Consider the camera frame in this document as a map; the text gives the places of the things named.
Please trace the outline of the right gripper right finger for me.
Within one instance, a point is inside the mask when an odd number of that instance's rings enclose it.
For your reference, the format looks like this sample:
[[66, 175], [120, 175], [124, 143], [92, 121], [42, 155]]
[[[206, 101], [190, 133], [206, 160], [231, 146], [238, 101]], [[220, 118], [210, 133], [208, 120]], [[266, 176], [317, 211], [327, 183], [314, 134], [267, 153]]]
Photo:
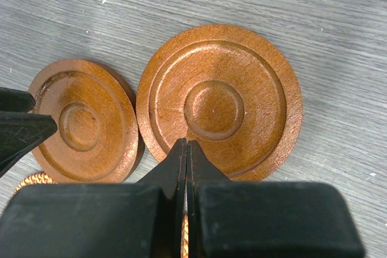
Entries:
[[236, 182], [187, 145], [190, 257], [364, 257], [348, 206], [320, 182]]

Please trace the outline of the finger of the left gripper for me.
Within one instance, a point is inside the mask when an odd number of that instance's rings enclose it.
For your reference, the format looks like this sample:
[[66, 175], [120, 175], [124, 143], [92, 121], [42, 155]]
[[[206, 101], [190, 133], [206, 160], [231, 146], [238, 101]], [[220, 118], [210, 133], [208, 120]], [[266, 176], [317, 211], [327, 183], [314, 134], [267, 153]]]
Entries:
[[56, 131], [57, 124], [49, 115], [2, 111], [1, 176]]
[[5, 112], [30, 112], [36, 104], [27, 91], [0, 88], [0, 110]]

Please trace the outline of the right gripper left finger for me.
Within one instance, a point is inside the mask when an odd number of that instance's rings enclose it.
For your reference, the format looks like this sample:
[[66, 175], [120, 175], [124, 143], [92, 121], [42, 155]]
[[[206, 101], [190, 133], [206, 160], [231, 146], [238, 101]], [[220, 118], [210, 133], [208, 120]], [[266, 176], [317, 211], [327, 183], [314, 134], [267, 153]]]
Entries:
[[1, 216], [2, 257], [180, 257], [187, 141], [134, 184], [36, 184]]

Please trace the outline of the woven rattan coaster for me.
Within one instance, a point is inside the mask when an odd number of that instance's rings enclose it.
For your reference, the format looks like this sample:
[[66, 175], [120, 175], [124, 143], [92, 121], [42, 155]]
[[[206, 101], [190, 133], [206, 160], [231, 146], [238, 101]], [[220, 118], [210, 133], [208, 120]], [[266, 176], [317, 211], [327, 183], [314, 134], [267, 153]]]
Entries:
[[[38, 172], [24, 178], [13, 192], [13, 196], [23, 187], [35, 184], [55, 184], [56, 182], [45, 172]], [[186, 206], [184, 208], [183, 221], [181, 226], [181, 250], [180, 256], [189, 257], [189, 223]]]

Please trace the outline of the dark wooden coaster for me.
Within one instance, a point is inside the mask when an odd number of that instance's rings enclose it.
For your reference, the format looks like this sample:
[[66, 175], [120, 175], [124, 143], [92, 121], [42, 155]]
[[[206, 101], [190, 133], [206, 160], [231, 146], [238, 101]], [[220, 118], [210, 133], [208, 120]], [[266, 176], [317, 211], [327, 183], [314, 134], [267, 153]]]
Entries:
[[43, 68], [28, 91], [36, 101], [32, 111], [57, 124], [57, 132], [32, 151], [54, 181], [123, 182], [135, 170], [144, 150], [135, 94], [113, 69], [59, 60]]

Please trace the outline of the wooden coaster back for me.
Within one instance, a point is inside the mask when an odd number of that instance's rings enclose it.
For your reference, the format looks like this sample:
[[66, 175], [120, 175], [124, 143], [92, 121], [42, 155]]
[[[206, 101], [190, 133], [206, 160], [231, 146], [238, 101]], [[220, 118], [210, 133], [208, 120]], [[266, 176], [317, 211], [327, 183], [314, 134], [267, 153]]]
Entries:
[[185, 138], [229, 178], [260, 181], [294, 148], [303, 102], [293, 68], [273, 44], [242, 27], [210, 24], [176, 35], [151, 57], [136, 113], [157, 161]]

